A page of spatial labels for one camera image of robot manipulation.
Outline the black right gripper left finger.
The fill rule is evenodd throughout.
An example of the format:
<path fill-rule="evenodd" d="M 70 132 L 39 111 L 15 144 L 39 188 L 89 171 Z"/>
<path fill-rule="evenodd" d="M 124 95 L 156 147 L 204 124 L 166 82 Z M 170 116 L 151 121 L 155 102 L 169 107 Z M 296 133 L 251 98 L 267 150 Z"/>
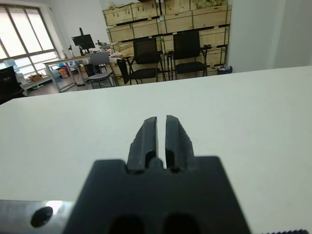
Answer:
<path fill-rule="evenodd" d="M 126 163 L 129 171 L 144 171 L 158 157 L 157 117 L 144 120 L 130 145 Z"/>

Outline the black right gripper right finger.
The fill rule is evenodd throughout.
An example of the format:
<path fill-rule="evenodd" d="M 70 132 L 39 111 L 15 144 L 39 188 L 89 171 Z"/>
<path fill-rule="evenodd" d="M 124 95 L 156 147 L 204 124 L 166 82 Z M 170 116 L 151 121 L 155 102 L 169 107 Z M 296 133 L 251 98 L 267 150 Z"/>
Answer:
<path fill-rule="evenodd" d="M 188 169 L 195 157 L 191 139 L 179 119 L 172 115 L 166 117 L 165 157 L 170 171 Z"/>

